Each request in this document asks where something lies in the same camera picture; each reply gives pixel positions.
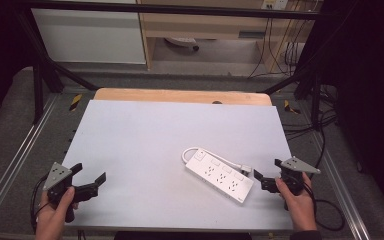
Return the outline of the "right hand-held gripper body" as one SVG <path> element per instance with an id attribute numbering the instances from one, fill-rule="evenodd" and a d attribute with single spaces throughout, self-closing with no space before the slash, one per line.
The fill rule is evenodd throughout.
<path id="1" fill-rule="evenodd" d="M 280 177 L 287 184 L 289 190 L 294 195 L 299 195 L 308 186 L 305 184 L 302 173 L 320 174 L 321 171 L 306 162 L 298 159 L 297 157 L 291 157 L 282 161 L 280 168 Z M 261 189 L 270 193 L 279 193 L 276 187 L 274 178 L 267 178 L 263 176 L 261 183 Z"/>

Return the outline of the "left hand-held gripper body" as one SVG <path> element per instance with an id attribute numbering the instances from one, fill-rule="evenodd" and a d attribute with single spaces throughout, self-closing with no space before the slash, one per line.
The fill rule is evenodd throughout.
<path id="1" fill-rule="evenodd" d="M 66 168 L 57 162 L 52 165 L 43 187 L 43 190 L 47 192 L 49 203 L 54 205 L 59 204 L 63 194 L 72 186 L 73 176 L 70 168 Z M 97 197 L 99 186 L 97 186 L 94 181 L 90 184 L 75 186 L 74 189 L 75 195 L 73 203 L 79 203 Z M 69 206 L 66 212 L 65 222 L 71 223 L 74 219 L 74 209 L 72 206 Z"/>

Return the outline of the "white power strip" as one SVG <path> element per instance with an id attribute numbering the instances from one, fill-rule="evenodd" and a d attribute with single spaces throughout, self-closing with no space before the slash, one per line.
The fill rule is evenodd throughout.
<path id="1" fill-rule="evenodd" d="M 183 151 L 185 167 L 197 178 L 225 196 L 243 204 L 254 181 L 215 154 L 197 147 Z"/>

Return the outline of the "person's right hand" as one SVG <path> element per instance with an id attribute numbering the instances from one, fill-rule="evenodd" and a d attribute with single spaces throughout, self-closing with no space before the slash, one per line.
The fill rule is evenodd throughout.
<path id="1" fill-rule="evenodd" d="M 316 230 L 314 204 L 311 196 L 306 191 L 294 195 L 281 178 L 276 178 L 275 182 L 280 196 L 286 201 L 293 229 L 296 232 Z"/>

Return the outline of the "person's left hand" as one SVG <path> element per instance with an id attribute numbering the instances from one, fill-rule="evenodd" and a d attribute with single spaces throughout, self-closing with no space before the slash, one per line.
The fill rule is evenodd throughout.
<path id="1" fill-rule="evenodd" d="M 49 203 L 47 192 L 42 192 L 41 210 L 37 215 L 35 240 L 62 240 L 68 207 L 77 208 L 77 204 L 73 203 L 74 195 L 75 189 L 69 187 L 63 194 L 59 204 L 54 207 Z"/>

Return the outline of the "yellow black tape marker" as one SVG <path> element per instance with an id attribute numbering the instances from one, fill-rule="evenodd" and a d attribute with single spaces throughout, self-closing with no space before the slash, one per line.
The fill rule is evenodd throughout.
<path id="1" fill-rule="evenodd" d="M 284 110 L 294 114 L 301 114 L 299 109 L 292 108 L 288 100 L 284 100 Z"/>
<path id="2" fill-rule="evenodd" d="M 77 108 L 77 106 L 78 106 L 78 104 L 79 104 L 81 98 L 82 98 L 82 94 L 77 94 L 77 95 L 73 98 L 73 100 L 72 100 L 72 102 L 71 102 L 71 104 L 70 104 L 70 107 L 69 107 L 69 111 L 75 111 L 75 109 Z"/>

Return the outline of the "wooden table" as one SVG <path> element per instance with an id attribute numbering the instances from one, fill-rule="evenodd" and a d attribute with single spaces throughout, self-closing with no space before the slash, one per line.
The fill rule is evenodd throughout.
<path id="1" fill-rule="evenodd" d="M 101 88 L 96 91 L 95 100 L 152 101 L 213 104 L 238 104 L 271 106 L 267 94 L 236 91 L 191 91 L 164 89 Z"/>

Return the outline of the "white cabinet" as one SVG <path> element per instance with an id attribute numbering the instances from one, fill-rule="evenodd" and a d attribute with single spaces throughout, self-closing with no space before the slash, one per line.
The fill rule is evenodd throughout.
<path id="1" fill-rule="evenodd" d="M 49 56 L 59 62 L 146 62 L 134 13 L 32 10 Z"/>

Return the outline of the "white device under desk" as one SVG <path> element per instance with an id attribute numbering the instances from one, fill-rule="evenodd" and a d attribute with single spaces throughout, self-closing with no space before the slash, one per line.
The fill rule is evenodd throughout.
<path id="1" fill-rule="evenodd" d="M 190 47 L 194 51 L 199 50 L 199 46 L 194 38 L 166 38 L 166 41 L 177 46 Z"/>

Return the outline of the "wooden desk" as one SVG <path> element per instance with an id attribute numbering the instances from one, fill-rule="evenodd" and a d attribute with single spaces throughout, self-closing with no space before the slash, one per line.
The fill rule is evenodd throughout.
<path id="1" fill-rule="evenodd" d="M 263 0 L 136 0 L 139 4 L 262 9 Z M 318 12 L 323 0 L 288 0 L 285 11 Z M 143 36 L 152 38 L 254 40 L 263 54 L 266 70 L 280 69 L 281 53 L 288 43 L 302 45 L 313 27 L 311 20 L 258 19 L 202 15 L 139 15 Z"/>

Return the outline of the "aluminium rail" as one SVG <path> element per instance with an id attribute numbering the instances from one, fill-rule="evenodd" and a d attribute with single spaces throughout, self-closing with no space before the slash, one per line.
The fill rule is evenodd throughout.
<path id="1" fill-rule="evenodd" d="M 313 117 L 310 112 L 305 112 L 304 116 L 308 123 L 311 123 L 315 130 L 312 133 L 314 143 L 320 151 L 320 164 L 325 170 L 325 175 L 328 177 L 333 192 L 337 198 L 338 204 L 344 216 L 344 220 L 348 225 L 353 238 L 355 240 L 370 240 L 370 234 L 362 220 L 356 204 L 344 182 L 342 176 L 337 169 L 329 150 L 326 147 L 326 140 L 324 138 L 322 120 L 316 116 Z"/>
<path id="2" fill-rule="evenodd" d="M 18 172 L 23 166 L 25 160 L 27 159 L 31 149 L 33 148 L 37 138 L 42 132 L 43 127 L 47 123 L 54 107 L 56 101 L 59 98 L 59 94 L 50 94 L 46 104 L 44 106 L 44 113 L 39 118 L 38 122 L 33 124 L 29 129 L 28 134 L 24 138 L 21 146 L 18 148 L 16 154 L 11 159 L 9 166 L 6 168 L 3 176 L 0 179 L 0 205 L 2 204 L 7 192 L 9 191 L 11 185 L 13 184 Z"/>

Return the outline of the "white wall socket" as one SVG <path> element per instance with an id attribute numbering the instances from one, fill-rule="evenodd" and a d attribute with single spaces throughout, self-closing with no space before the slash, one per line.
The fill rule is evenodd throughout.
<path id="1" fill-rule="evenodd" d="M 284 10 L 288 0 L 263 0 L 262 9 L 268 10 Z"/>

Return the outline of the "black metal frame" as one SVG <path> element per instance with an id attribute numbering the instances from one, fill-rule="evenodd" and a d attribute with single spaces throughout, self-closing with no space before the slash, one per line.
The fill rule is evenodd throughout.
<path id="1" fill-rule="evenodd" d="M 180 5 L 155 5 L 155 4 L 129 4 L 129 3 L 105 3 L 84 1 L 57 1 L 57 0 L 16 0 L 13 3 L 14 15 L 18 20 L 24 36 L 32 45 L 34 56 L 34 83 L 36 112 L 35 120 L 42 114 L 40 107 L 42 102 L 41 79 L 44 79 L 52 92 L 61 92 L 64 88 L 57 76 L 60 72 L 72 81 L 80 84 L 88 90 L 96 91 L 98 86 L 87 82 L 75 75 L 65 67 L 52 60 L 40 41 L 40 34 L 35 32 L 25 16 L 25 12 L 34 9 L 52 10 L 75 10 L 75 11 L 97 11 L 97 12 L 126 12 L 147 14 L 170 14 L 170 15 L 202 15 L 223 17 L 248 17 L 248 18 L 270 18 L 270 19 L 297 19 L 297 20 L 325 20 L 329 15 L 317 12 L 297 12 L 285 10 L 252 10 L 246 8 L 226 7 L 203 7 L 203 6 L 180 6 Z"/>

